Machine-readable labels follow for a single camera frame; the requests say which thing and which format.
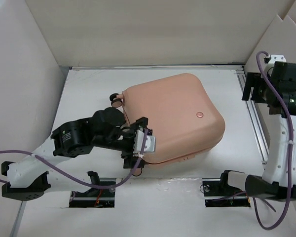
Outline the pink hard-shell suitcase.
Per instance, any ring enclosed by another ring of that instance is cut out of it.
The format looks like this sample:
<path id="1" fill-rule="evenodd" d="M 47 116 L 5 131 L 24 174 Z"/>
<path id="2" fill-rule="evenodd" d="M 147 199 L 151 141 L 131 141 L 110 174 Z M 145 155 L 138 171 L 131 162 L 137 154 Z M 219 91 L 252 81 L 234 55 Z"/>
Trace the pink hard-shell suitcase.
<path id="1" fill-rule="evenodd" d="M 148 118 L 156 138 L 149 165 L 180 162 L 207 152 L 223 138 L 225 121 L 200 79 L 179 74 L 134 85 L 110 96 L 111 105 L 122 107 L 128 125 Z"/>

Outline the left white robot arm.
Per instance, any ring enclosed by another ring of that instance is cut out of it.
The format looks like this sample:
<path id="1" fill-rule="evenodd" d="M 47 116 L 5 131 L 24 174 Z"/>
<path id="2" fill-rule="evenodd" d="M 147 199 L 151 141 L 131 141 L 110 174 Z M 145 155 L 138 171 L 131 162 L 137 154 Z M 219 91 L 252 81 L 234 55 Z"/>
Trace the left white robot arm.
<path id="1" fill-rule="evenodd" d="M 155 152 L 156 138 L 142 117 L 126 126 L 123 113 L 116 108 L 96 111 L 92 117 L 69 121 L 52 133 L 19 162 L 5 161 L 1 173 L 7 183 L 1 188 L 4 198 L 30 201 L 45 193 L 73 191 L 94 196 L 101 190 L 116 189 L 144 166 L 144 156 Z M 102 185 L 97 172 L 88 171 L 81 178 L 73 177 L 57 167 L 77 156 L 89 154 L 94 147 L 119 151 L 131 172 L 119 183 Z"/>

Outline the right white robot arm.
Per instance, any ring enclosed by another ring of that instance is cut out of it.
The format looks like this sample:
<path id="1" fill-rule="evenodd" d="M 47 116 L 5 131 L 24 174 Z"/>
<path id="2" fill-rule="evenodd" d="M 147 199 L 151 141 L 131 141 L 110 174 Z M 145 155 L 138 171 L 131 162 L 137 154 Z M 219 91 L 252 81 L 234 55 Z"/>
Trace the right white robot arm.
<path id="1" fill-rule="evenodd" d="M 270 83 L 283 99 L 289 116 L 258 73 L 248 73 L 242 99 L 267 104 L 273 132 L 266 167 L 262 176 L 225 170 L 218 182 L 225 195 L 235 189 L 251 197 L 275 201 L 296 200 L 296 63 L 284 57 L 270 60 L 264 70 Z"/>

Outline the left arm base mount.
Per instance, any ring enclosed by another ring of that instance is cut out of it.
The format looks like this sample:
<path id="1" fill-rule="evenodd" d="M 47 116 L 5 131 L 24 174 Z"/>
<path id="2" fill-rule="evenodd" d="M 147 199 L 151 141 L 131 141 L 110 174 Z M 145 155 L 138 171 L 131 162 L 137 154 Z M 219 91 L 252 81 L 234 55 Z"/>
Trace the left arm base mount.
<path id="1" fill-rule="evenodd" d="M 87 172 L 92 184 L 110 186 L 116 184 L 116 179 L 100 178 L 94 171 Z M 69 208 L 114 208 L 115 190 L 90 189 L 84 193 L 71 192 Z"/>

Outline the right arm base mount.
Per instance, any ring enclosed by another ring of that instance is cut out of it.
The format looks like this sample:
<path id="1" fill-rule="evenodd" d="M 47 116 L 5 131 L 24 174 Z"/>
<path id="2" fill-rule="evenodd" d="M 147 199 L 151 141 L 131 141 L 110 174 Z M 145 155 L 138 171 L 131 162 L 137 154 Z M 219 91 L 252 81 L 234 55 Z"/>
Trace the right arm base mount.
<path id="1" fill-rule="evenodd" d="M 243 188 L 227 183 L 229 172 L 230 170 L 225 170 L 219 178 L 202 178 L 199 189 L 204 195 L 205 207 L 251 207 L 250 199 Z"/>

